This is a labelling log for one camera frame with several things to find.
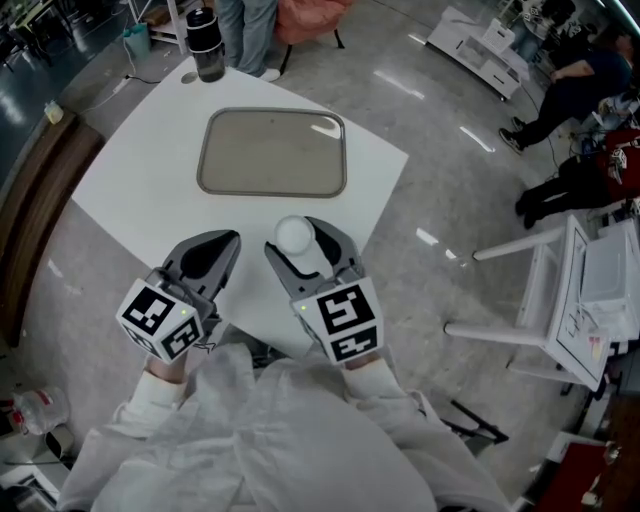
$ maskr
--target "white ball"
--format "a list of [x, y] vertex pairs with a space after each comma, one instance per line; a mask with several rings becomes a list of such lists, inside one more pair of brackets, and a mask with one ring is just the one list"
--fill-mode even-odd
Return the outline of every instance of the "white ball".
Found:
[[304, 254], [314, 239], [311, 222], [299, 215], [289, 215], [276, 225], [276, 246], [287, 256]]

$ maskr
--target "white chair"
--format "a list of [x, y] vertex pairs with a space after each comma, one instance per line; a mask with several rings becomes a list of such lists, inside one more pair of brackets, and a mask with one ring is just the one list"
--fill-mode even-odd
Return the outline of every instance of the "white chair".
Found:
[[[558, 251], [551, 247], [559, 242]], [[573, 215], [564, 226], [497, 247], [477, 251], [483, 261], [533, 249], [533, 259], [522, 304], [514, 327], [487, 327], [447, 323], [452, 336], [478, 340], [535, 345], [562, 367], [549, 370], [510, 363], [512, 371], [562, 382], [585, 384], [597, 390], [604, 373], [608, 342], [595, 347], [586, 336], [592, 325], [579, 306], [584, 256], [589, 238]]]

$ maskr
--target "white cabinet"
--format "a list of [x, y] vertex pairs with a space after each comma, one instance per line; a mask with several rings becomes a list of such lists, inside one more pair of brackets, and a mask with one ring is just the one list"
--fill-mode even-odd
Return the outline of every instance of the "white cabinet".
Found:
[[522, 80], [529, 79], [528, 64], [508, 48], [500, 54], [482, 39], [480, 27], [453, 7], [447, 7], [427, 42], [478, 75], [504, 98], [511, 98]]

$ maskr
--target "gray tray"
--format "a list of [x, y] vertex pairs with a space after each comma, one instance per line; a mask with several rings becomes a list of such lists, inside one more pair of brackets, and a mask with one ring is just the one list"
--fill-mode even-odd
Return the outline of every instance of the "gray tray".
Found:
[[209, 194], [335, 197], [347, 184], [344, 123], [315, 110], [222, 109], [209, 120], [197, 179]]

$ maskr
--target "jeans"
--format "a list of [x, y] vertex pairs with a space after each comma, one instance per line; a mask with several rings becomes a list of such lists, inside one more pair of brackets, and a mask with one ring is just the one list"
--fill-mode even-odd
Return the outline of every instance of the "jeans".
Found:
[[567, 210], [601, 208], [613, 202], [607, 178], [595, 158], [569, 158], [560, 165], [558, 175], [522, 195], [526, 210], [535, 213], [537, 219]]
[[570, 117], [573, 116], [567, 111], [566, 105], [558, 101], [555, 86], [552, 85], [544, 96], [538, 119], [526, 124], [518, 133], [514, 133], [513, 138], [520, 148], [524, 149], [546, 139], [553, 130]]
[[227, 64], [261, 76], [276, 22], [277, 0], [216, 0]]
[[531, 32], [521, 19], [513, 24], [511, 30], [516, 35], [511, 43], [511, 49], [524, 61], [531, 62], [542, 46], [542, 39]]

